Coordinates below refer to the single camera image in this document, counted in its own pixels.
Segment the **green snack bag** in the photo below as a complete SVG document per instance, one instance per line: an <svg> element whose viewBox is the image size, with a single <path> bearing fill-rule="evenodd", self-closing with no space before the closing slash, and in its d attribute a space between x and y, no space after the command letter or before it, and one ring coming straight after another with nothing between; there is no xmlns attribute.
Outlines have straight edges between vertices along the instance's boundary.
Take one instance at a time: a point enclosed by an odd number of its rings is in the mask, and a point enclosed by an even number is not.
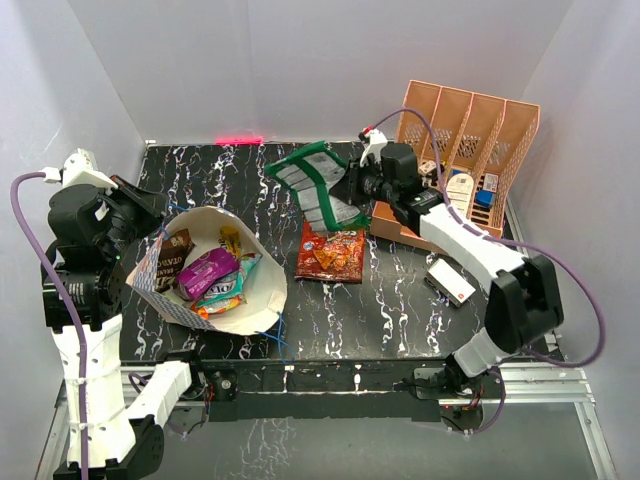
<svg viewBox="0 0 640 480"><path fill-rule="evenodd" d="M327 142L318 141L267 165L264 172L291 193L312 231L367 229L366 214L331 193L334 187L348 187L348 166Z"/></svg>

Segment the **blue checkered paper bag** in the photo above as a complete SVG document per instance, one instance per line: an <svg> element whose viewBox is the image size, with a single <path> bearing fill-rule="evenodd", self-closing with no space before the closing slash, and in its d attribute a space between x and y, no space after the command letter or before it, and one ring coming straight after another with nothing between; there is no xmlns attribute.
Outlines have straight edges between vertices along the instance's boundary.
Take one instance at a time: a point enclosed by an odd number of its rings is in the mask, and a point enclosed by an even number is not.
<svg viewBox="0 0 640 480"><path fill-rule="evenodd" d="M236 215L212 206L178 214L164 228L127 284L167 322L277 343L285 362L295 352L283 339L284 269Z"/></svg>

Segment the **red Doritos chip bag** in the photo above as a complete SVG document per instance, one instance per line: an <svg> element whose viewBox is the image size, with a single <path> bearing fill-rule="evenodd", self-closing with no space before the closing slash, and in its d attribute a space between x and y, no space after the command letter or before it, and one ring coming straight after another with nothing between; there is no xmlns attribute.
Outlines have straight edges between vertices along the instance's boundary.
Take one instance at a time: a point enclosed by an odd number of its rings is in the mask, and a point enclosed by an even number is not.
<svg viewBox="0 0 640 480"><path fill-rule="evenodd" d="M296 279L361 283L366 235L363 230L315 232L309 222L302 230Z"/></svg>

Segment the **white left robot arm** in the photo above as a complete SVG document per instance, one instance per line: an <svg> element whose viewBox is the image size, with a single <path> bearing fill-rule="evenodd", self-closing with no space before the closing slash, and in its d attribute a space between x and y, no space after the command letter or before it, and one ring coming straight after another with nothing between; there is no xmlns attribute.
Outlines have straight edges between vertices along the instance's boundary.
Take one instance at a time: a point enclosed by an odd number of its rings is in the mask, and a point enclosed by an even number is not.
<svg viewBox="0 0 640 480"><path fill-rule="evenodd" d="M129 246L158 230L167 198L117 175L80 173L49 201L55 240L42 270L45 321L62 365L69 407L67 459L56 479L143 479L164 455L164 432L180 397L206 387L186 351L158 363L125 403L120 334Z"/></svg>

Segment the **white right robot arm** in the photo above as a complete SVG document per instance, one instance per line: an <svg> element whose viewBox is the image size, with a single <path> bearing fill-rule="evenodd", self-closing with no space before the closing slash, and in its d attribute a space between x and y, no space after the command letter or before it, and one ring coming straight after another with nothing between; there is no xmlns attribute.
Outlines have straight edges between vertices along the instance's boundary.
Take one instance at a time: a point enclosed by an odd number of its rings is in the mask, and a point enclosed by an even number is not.
<svg viewBox="0 0 640 480"><path fill-rule="evenodd" d="M378 164L340 162L330 168L331 196L351 205L389 204L396 220L452 257L488 295L484 325L446 360L443 370L416 388L471 395L482 375L564 320L557 274L542 255L527 257L459 219L437 189L423 184L411 147L391 143Z"/></svg>

